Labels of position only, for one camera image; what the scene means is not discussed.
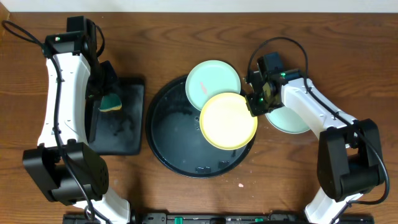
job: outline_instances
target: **black tray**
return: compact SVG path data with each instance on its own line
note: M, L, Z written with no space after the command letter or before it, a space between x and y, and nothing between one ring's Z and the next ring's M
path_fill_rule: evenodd
M224 174L242 162L254 138L237 150L212 146L200 131L200 111L185 94L186 79L170 82L152 100L146 118L149 146L160 162L178 174L196 178Z
M122 101L117 111L100 112L101 99L86 102L86 136L89 147L99 155L138 155L144 111L144 81L119 78L114 92Z

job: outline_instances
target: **yellow plate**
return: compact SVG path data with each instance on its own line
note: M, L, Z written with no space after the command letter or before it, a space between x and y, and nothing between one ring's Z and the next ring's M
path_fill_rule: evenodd
M213 146L234 150L255 135L257 117L252 117L243 96L221 93L208 100L200 113L200 130Z

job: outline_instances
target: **black bracket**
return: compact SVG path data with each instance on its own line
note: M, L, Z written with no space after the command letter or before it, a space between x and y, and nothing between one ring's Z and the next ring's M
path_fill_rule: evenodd
M67 32L48 35L44 42L44 55L47 58L56 54L72 53L86 58L90 65L90 77L87 83L86 96L103 95L117 81L116 73L106 61L99 63L97 57L96 25L84 16L69 17Z
M301 77L300 70L285 71L277 52L264 55L257 60L258 71L249 71L245 78L253 92L246 95L246 104L252 116L269 113L283 106L280 97L282 85Z
M382 159L377 125L365 119L354 122L353 126L371 142ZM358 153L348 156L346 144L358 148ZM336 202L356 193L366 194L385 181L376 156L349 127L330 128L320 133L318 180L326 195Z
M86 144L75 140L63 146L78 180L85 186L89 198L101 200L108 191L109 175L105 161ZM73 205L84 200L75 180L60 162L57 147L44 147L24 151L25 170L50 202Z

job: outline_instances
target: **green connector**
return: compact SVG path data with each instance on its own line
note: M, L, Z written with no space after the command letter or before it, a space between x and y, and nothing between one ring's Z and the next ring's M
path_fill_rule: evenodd
M182 217L175 217L174 218L174 224L182 224Z

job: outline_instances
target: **wooden table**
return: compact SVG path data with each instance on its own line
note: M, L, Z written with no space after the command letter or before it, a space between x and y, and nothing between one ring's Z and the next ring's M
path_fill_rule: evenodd
M38 39L64 32L80 13L12 13L11 20ZM391 177L386 202L355 205L378 224L398 222L398 15L397 14L161 14L87 13L102 27L110 60L120 76L146 79L146 109L169 81L210 59L230 63L241 77L252 51L283 35L307 50L310 77L341 109L379 126ZM298 48L274 42L286 67L303 68ZM22 166L22 152L36 147L44 123L47 69L40 49L5 34L0 48L0 223L60 223L79 211L46 201ZM190 179L165 168L143 136L138 156L104 156L110 186L138 211L269 213L301 211L319 189L318 140L311 133L282 133L259 117L257 138L245 160L211 179ZM375 200L376 187L363 200Z

